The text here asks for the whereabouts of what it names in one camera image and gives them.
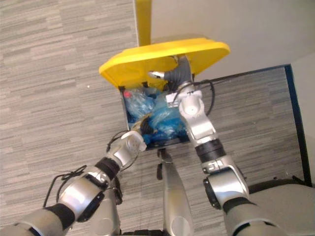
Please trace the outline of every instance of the white wall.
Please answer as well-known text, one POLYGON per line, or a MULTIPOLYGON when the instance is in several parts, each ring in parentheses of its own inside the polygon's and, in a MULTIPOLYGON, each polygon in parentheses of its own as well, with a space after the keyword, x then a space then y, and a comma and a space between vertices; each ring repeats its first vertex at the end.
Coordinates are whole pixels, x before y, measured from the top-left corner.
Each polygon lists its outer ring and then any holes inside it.
POLYGON ((292 63, 312 182, 315 183, 315 52, 292 63))
POLYGON ((231 54, 199 79, 291 63, 315 51, 315 0, 153 0, 151 35, 226 42, 231 54))

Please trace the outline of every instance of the chair seat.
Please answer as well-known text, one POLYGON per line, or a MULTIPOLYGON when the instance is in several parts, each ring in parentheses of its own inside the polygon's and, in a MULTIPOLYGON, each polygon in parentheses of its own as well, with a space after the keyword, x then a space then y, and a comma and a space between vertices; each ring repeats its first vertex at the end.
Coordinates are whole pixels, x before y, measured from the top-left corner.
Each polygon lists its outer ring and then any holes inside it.
POLYGON ((315 236, 315 189, 286 184, 251 194, 250 201, 275 219, 289 236, 315 236))

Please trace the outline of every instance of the yellow lid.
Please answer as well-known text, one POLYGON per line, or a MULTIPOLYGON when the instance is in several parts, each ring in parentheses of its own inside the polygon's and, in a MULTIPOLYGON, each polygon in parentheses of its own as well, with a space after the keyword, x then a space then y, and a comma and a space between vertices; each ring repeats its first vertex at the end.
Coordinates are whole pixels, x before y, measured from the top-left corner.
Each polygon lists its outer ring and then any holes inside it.
POLYGON ((116 88, 149 86, 162 89, 166 81, 148 76, 148 72, 168 71, 177 66, 174 55, 186 55, 193 74, 199 74, 230 52, 225 43, 194 38, 130 48, 113 56, 99 68, 99 73, 116 88))

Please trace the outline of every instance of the gray carpet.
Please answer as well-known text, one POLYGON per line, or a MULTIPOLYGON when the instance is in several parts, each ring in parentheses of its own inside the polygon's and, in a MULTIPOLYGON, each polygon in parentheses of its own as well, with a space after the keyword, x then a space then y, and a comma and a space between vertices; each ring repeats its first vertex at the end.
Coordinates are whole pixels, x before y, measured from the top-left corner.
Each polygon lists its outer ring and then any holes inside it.
MULTIPOLYGON (((136 46, 131 0, 1 2, 0 223, 42 206, 60 171, 93 165, 111 136, 125 129, 120 95, 98 67, 136 46)), ((210 118, 248 184, 302 177, 283 68, 216 85, 210 118)), ((204 90, 205 103, 210 93, 204 90)), ((194 217, 195 235, 226 235, 208 203, 198 157, 189 144, 169 148, 194 217)), ((122 230, 162 228, 162 182, 156 151, 140 154, 121 175, 122 230)), ((54 203, 54 195, 49 204, 54 203)), ((89 223, 69 235, 88 235, 89 223)))

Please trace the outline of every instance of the blue plastic bag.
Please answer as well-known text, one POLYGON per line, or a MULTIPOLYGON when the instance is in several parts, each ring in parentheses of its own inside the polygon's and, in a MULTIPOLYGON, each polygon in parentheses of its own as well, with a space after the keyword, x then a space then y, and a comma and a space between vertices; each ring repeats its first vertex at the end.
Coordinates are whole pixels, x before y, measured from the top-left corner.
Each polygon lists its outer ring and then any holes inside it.
POLYGON ((148 97, 141 89, 131 89, 124 91, 126 109, 132 116, 131 120, 138 120, 150 113, 154 106, 154 99, 148 97))
POLYGON ((155 102, 156 105, 154 109, 152 110, 152 115, 150 119, 150 126, 153 129, 158 128, 158 124, 160 122, 166 121, 168 119, 174 119, 179 118, 180 119, 180 113, 177 107, 169 108, 167 107, 166 98, 167 95, 166 92, 160 94, 157 96, 155 102))

